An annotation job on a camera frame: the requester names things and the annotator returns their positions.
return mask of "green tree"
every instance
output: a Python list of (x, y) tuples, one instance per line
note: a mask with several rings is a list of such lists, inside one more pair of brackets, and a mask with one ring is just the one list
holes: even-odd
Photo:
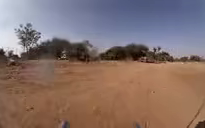
[(129, 44), (125, 46), (126, 52), (133, 60), (138, 60), (140, 57), (146, 56), (149, 48), (143, 44)]
[(187, 56), (183, 56), (183, 57), (180, 58), (180, 61), (186, 62), (186, 61), (188, 61), (188, 57)]
[(27, 23), (25, 26), (21, 24), (19, 28), (15, 29), (15, 33), (20, 40), (19, 44), (27, 53), (37, 45), (38, 40), (41, 38), (41, 33), (33, 29), (31, 23)]
[(190, 60), (191, 61), (201, 61), (201, 57), (198, 55), (191, 55)]

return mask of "sandy ground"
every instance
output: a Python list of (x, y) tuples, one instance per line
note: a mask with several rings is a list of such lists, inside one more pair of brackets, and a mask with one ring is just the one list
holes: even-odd
[[(205, 64), (27, 62), (0, 67), (0, 128), (185, 128)], [(192, 124), (205, 120), (205, 107)]]

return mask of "blue sky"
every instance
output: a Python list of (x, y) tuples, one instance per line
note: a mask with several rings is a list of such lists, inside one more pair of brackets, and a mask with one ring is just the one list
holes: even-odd
[(135, 42), (205, 56), (205, 0), (0, 0), (0, 47), (21, 51), (14, 28), (27, 22), (42, 40), (87, 39), (100, 49)]

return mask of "tree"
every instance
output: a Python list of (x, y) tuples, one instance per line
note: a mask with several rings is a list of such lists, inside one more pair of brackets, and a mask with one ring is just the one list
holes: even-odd
[(188, 61), (188, 57), (187, 56), (183, 56), (183, 57), (180, 58), (180, 61), (186, 62), (186, 61)]
[(143, 44), (129, 44), (125, 46), (126, 52), (133, 60), (138, 60), (140, 57), (146, 56), (149, 48)]
[(6, 52), (4, 51), (4, 49), (3, 49), (3, 48), (0, 48), (0, 55), (4, 56), (5, 53), (6, 53)]
[(80, 61), (89, 61), (89, 50), (85, 43), (73, 43), (68, 50), (67, 55), (70, 59), (77, 59)]
[(8, 51), (8, 57), (9, 57), (9, 58), (13, 57), (13, 55), (14, 55), (14, 54), (13, 54), (13, 50)]
[(198, 56), (198, 55), (191, 55), (191, 56), (190, 56), (190, 60), (191, 60), (191, 61), (200, 61), (200, 60), (201, 60), (201, 57)]
[(27, 23), (25, 26), (21, 24), (19, 28), (15, 29), (15, 33), (20, 40), (19, 44), (27, 53), (30, 48), (37, 45), (38, 40), (41, 38), (41, 33), (33, 29), (31, 23)]

